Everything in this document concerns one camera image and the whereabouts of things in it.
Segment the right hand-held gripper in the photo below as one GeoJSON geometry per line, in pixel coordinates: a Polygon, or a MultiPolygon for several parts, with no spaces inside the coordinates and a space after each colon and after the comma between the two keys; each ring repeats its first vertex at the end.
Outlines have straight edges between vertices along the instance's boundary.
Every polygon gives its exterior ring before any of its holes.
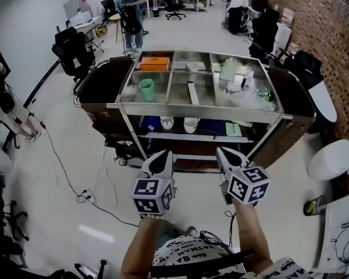
{"type": "Polygon", "coordinates": [[[228,205],[232,199],[246,205],[265,197],[271,178],[262,167],[246,167],[249,160],[245,155],[223,146],[217,147],[216,160],[225,175],[220,187],[228,205]]]}

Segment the clear plastic bags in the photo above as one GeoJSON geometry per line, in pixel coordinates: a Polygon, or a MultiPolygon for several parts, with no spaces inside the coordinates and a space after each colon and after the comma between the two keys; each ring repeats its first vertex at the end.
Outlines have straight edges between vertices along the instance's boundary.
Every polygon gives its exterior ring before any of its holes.
{"type": "Polygon", "coordinates": [[[263,97],[249,91],[235,92],[230,95],[229,100],[243,109],[266,112],[274,112],[276,110],[276,104],[274,102],[268,102],[263,97]]]}

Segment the stainless steel service cart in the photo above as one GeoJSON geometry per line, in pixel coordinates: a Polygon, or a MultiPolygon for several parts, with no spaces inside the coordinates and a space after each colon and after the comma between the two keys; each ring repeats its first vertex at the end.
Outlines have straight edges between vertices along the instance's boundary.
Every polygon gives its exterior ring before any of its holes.
{"type": "Polygon", "coordinates": [[[283,106],[268,75],[274,67],[259,59],[213,52],[195,51],[148,51],[135,59],[121,93],[116,98],[117,105],[129,128],[132,140],[116,140],[104,137],[105,146],[113,148],[116,160],[121,166],[139,168],[143,161],[153,154],[168,149],[173,152],[177,171],[217,172],[216,149],[223,146],[233,148],[248,159],[258,143],[261,143],[270,128],[285,117],[283,106]],[[169,57],[168,71],[140,71],[143,57],[169,57]],[[232,83],[241,86],[247,69],[254,71],[250,87],[241,88],[256,94],[256,90],[269,90],[276,104],[274,112],[249,110],[236,106],[229,100],[225,81],[219,78],[220,66],[228,58],[237,62],[235,79],[232,83]],[[203,62],[206,71],[189,72],[186,62],[203,62]],[[142,79],[154,82],[154,101],[146,102],[138,86],[142,79]],[[199,105],[191,103],[188,83],[194,83],[199,105]],[[174,117],[174,125],[165,130],[162,125],[155,132],[148,132],[141,123],[145,116],[174,117]],[[194,133],[184,130],[184,118],[223,120],[225,123],[240,125],[242,137],[203,135],[199,123],[194,133]]]}

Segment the green hexagonal cup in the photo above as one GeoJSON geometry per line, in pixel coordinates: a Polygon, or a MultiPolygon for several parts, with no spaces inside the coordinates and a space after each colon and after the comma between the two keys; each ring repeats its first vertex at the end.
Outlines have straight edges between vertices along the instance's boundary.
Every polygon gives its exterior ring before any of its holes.
{"type": "Polygon", "coordinates": [[[151,78],[142,79],[138,84],[146,102],[154,101],[154,82],[151,78]]]}

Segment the small white bottle box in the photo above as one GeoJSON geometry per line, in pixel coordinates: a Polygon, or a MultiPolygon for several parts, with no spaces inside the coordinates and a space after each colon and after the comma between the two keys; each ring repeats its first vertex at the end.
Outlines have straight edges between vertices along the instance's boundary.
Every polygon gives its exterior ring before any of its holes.
{"type": "Polygon", "coordinates": [[[254,79],[254,71],[247,69],[246,72],[244,73],[244,77],[241,83],[241,88],[250,87],[253,79],[254,79]]]}

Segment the pale paper bag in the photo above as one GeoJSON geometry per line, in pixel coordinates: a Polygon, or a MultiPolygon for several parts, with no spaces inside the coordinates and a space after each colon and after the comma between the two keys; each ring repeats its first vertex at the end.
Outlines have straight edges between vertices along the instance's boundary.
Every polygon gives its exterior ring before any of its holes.
{"type": "Polygon", "coordinates": [[[233,82],[237,70],[237,62],[234,58],[226,59],[220,66],[219,78],[225,81],[233,82]]]}

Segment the orange box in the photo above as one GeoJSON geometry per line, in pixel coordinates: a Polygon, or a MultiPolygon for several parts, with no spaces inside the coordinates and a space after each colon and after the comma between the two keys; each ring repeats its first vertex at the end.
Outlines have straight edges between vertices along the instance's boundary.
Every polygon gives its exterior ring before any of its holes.
{"type": "Polygon", "coordinates": [[[170,70],[169,57],[143,57],[140,63],[140,71],[168,71],[170,70]]]}

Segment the person's right forearm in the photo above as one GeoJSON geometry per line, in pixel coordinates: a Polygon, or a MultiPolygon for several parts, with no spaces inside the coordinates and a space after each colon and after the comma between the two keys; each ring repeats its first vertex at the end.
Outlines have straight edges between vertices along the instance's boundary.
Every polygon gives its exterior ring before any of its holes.
{"type": "Polygon", "coordinates": [[[241,251],[254,250],[254,254],[244,260],[247,272],[259,274],[273,264],[265,234],[261,229],[257,212],[252,204],[244,205],[233,200],[236,212],[241,251]]]}

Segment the blue packet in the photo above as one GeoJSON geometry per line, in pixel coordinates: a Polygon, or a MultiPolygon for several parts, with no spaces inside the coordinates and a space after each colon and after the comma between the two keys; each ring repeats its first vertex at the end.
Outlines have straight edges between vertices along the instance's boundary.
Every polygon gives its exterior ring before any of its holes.
{"type": "Polygon", "coordinates": [[[148,132],[155,132],[161,127],[160,118],[158,116],[145,116],[141,126],[148,132]]]}
{"type": "Polygon", "coordinates": [[[223,120],[201,119],[198,128],[203,135],[226,135],[226,127],[223,120]]]}

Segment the white power strip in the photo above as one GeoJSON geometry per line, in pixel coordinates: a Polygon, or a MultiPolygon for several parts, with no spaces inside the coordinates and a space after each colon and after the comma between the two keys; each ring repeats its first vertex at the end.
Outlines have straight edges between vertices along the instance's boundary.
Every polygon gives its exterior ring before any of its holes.
{"type": "Polygon", "coordinates": [[[81,196],[84,198],[85,201],[89,201],[91,203],[95,202],[95,198],[89,189],[84,189],[81,193],[81,196]]]}

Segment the white patterned shirt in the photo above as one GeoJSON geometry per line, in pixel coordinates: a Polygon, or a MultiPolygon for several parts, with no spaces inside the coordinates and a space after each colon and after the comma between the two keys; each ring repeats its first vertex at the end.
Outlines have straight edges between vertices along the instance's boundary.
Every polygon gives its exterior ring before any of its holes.
{"type": "Polygon", "coordinates": [[[176,279],[314,279],[293,259],[284,257],[259,274],[247,272],[248,252],[234,253],[211,237],[182,235],[158,248],[149,276],[176,279]]]}

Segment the black mesh waste bin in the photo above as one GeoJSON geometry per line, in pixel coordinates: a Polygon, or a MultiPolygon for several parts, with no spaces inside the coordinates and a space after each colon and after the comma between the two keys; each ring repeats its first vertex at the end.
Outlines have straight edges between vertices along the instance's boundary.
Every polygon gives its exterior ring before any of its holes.
{"type": "Polygon", "coordinates": [[[305,216],[317,216],[324,214],[327,208],[327,202],[324,195],[305,202],[303,207],[303,214],[305,216]]]}

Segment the white desk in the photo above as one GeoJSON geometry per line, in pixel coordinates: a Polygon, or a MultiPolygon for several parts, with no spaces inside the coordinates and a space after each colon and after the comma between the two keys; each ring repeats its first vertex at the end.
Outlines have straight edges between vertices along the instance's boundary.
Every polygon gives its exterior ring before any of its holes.
{"type": "MultiPolygon", "coordinates": [[[[82,24],[79,26],[75,26],[74,28],[76,29],[76,31],[78,33],[84,34],[84,38],[85,38],[86,44],[88,46],[98,45],[98,44],[100,44],[100,42],[97,40],[97,36],[95,34],[95,28],[97,26],[99,26],[101,23],[102,23],[102,17],[97,16],[97,17],[92,17],[92,19],[88,23],[82,24]]],[[[73,27],[70,24],[70,20],[69,20],[67,26],[73,27]]]]}

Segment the black computer monitor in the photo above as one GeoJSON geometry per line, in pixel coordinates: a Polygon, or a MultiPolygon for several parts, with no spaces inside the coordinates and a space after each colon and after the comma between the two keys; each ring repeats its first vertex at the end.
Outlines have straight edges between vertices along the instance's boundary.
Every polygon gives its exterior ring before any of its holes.
{"type": "Polygon", "coordinates": [[[268,7],[268,0],[251,0],[251,7],[257,12],[263,12],[268,7]]]}

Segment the white printer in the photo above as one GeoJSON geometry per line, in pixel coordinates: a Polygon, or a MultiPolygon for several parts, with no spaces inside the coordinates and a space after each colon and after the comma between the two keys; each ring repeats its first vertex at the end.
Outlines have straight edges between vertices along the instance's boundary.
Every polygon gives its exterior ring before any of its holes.
{"type": "Polygon", "coordinates": [[[70,19],[71,26],[79,26],[88,23],[92,19],[90,11],[81,12],[70,19]]]}

